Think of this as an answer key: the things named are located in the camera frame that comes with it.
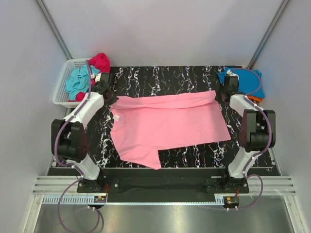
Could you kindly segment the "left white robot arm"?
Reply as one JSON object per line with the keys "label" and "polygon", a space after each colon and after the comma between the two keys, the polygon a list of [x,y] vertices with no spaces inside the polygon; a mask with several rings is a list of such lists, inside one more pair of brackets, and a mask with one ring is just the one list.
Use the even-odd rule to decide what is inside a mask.
{"label": "left white robot arm", "polygon": [[60,166],[77,170],[82,178],[80,182],[98,192],[104,187],[103,174],[89,155],[85,129],[99,109],[119,98],[112,89],[114,76],[111,73],[99,73],[93,77],[95,84],[80,104],[65,118],[52,122],[51,146]]}

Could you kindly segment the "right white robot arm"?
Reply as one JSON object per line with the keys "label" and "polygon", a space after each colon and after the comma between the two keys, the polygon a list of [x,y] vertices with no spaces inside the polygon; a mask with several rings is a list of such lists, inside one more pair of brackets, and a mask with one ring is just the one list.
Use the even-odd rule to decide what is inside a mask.
{"label": "right white robot arm", "polygon": [[242,117],[239,151],[219,183],[225,192],[246,188],[249,169],[276,142],[275,111],[259,107],[246,94],[240,92],[239,80],[237,74],[228,70],[220,87],[219,97]]}

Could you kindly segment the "pink t shirt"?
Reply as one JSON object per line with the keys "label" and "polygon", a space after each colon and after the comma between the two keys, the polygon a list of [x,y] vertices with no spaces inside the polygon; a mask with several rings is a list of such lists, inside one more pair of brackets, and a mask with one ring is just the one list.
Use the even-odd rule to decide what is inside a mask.
{"label": "pink t shirt", "polygon": [[215,97],[215,91],[119,97],[110,134],[120,159],[158,170],[160,150],[230,140]]}

